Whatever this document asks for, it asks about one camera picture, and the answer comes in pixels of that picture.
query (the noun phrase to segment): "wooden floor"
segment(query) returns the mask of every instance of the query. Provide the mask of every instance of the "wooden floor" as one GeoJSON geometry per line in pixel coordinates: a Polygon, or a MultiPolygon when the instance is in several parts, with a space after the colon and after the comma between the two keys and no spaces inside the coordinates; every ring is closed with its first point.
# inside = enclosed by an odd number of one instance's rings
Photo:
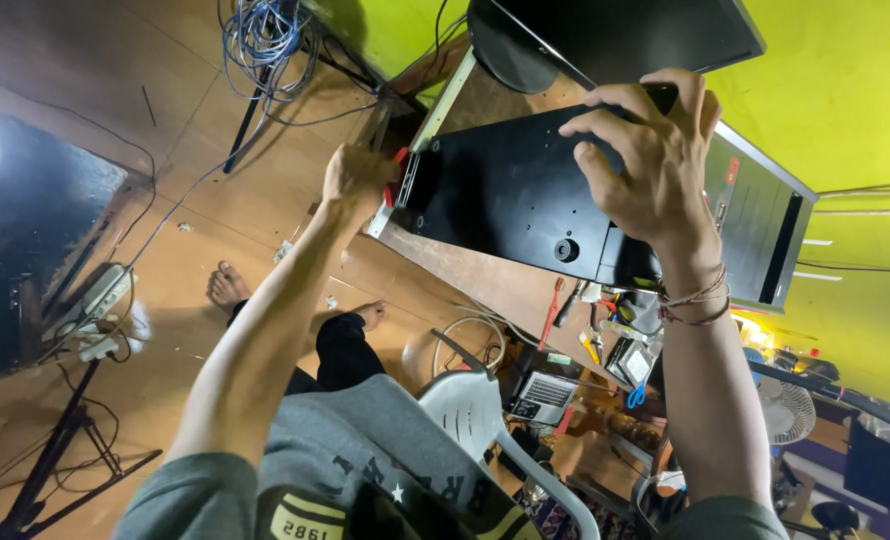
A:
{"type": "MultiPolygon", "coordinates": [[[[70,113],[27,98],[72,109],[139,144],[159,167],[157,196],[115,253],[119,263],[128,263],[189,188],[227,155],[247,100],[230,88],[221,60],[214,4],[0,2],[0,110],[135,171],[150,171],[149,157],[141,151],[70,113]]],[[[300,66],[296,60],[293,69],[300,66]]],[[[233,74],[231,79],[240,92],[252,92],[243,76],[233,74]]],[[[303,98],[275,115],[310,121],[371,99],[341,73],[319,65],[303,98]]],[[[307,129],[267,124],[233,174],[205,178],[141,256],[131,321],[124,327],[133,354],[123,364],[105,362],[87,394],[120,421],[114,452],[123,465],[149,450],[168,448],[192,381],[223,334],[226,317],[205,296],[209,274],[227,260],[252,289],[257,287],[271,271],[282,241],[301,236],[309,207],[319,200],[331,154],[344,141],[355,140],[365,118],[355,113],[307,129]],[[181,223],[190,230],[180,229],[181,223]]],[[[149,187],[139,179],[120,195],[117,227],[125,227],[149,203],[149,187]]],[[[329,313],[327,296],[337,300],[336,311],[388,301],[386,318],[368,341],[388,372],[410,391],[431,377],[435,343],[429,330],[463,317],[453,303],[470,304],[451,286],[365,236],[353,240],[322,296],[322,316],[329,313]]],[[[124,302],[117,306],[119,312],[123,308],[124,302]]],[[[453,335],[481,356],[494,339],[490,332],[488,326],[466,324],[453,335]]],[[[309,336],[300,366],[315,373],[312,343],[309,336]]],[[[77,382],[84,365],[76,360],[63,365],[77,382]]],[[[0,468],[49,432],[70,395],[55,365],[0,380],[0,468]]],[[[111,437],[115,423],[110,415],[91,403],[89,411],[103,435],[111,437]]],[[[80,435],[59,466],[95,457],[80,435]]],[[[0,478],[0,521],[18,493],[14,484],[26,477],[33,460],[0,478]]],[[[157,465],[146,466],[40,537],[107,538],[135,489],[157,465]]],[[[65,485],[87,489],[106,478],[107,470],[96,464],[76,472],[65,485]]],[[[54,488],[52,481],[43,495],[54,488]]],[[[42,517],[78,496],[55,491],[42,517]]]]}

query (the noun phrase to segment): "yellow brush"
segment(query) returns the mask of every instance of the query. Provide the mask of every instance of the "yellow brush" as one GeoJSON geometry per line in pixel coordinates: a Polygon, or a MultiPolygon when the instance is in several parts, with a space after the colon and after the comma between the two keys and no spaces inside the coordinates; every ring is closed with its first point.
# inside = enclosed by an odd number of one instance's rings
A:
{"type": "Polygon", "coordinates": [[[592,360],[595,361],[595,364],[602,364],[599,356],[595,354],[595,347],[592,347],[592,342],[589,341],[587,333],[580,333],[578,335],[578,341],[581,341],[581,345],[588,351],[588,354],[592,356],[592,360]]]}

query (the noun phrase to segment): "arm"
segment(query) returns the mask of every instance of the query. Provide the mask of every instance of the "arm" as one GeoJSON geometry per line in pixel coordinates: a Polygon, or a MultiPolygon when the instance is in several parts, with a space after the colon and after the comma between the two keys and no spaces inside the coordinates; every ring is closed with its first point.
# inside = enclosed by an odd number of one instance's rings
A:
{"type": "Polygon", "coordinates": [[[261,283],[202,366],[164,462],[225,452],[256,467],[295,371],[327,270],[342,255],[398,165],[342,145],[301,239],[261,283]]]}
{"type": "MultiPolygon", "coordinates": [[[[596,109],[573,118],[559,133],[594,133],[621,154],[625,171],[618,175],[596,146],[581,142],[574,151],[595,202],[626,235],[651,245],[667,296],[679,299],[714,284],[721,264],[722,240],[703,186],[705,155],[722,108],[705,90],[704,78],[689,71],[663,69],[642,82],[678,87],[678,101],[668,116],[642,86],[607,85],[586,96],[585,104],[620,105],[634,123],[596,109]]],[[[668,428],[693,504],[731,495],[770,509],[765,420],[723,287],[710,291],[704,297],[709,300],[670,310],[686,321],[722,315],[711,324],[666,320],[668,428]]]]}

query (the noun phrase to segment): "gray t-shirt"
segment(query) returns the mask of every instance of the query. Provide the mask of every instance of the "gray t-shirt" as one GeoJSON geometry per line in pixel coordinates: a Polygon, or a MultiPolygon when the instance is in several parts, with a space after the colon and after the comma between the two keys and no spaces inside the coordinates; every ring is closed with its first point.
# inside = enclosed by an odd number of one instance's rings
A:
{"type": "MultiPolygon", "coordinates": [[[[220,452],[164,464],[132,498],[114,537],[532,540],[541,534],[491,475],[382,374],[340,392],[282,399],[258,472],[220,452]]],[[[662,537],[787,538],[774,513],[733,497],[689,508],[662,537]]]]}

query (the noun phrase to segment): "hand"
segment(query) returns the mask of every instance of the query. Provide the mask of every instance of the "hand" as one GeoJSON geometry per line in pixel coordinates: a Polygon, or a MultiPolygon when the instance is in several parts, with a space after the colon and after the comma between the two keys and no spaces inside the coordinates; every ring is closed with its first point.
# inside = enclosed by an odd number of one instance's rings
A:
{"type": "Polygon", "coordinates": [[[386,186],[398,182],[400,171],[379,153],[342,144],[325,170],[322,206],[342,212],[358,227],[379,209],[386,186]]]}
{"type": "Polygon", "coordinates": [[[599,108],[572,118],[558,132],[564,137],[592,133],[621,154],[625,170],[616,174],[594,144],[583,141],[574,147],[595,203],[626,235],[647,242],[659,261],[716,262],[722,240],[703,187],[705,156],[722,106],[705,89],[704,77],[691,71],[666,68],[641,82],[678,87],[667,117],[640,84],[608,84],[586,95],[585,105],[621,106],[634,123],[599,108]]]}

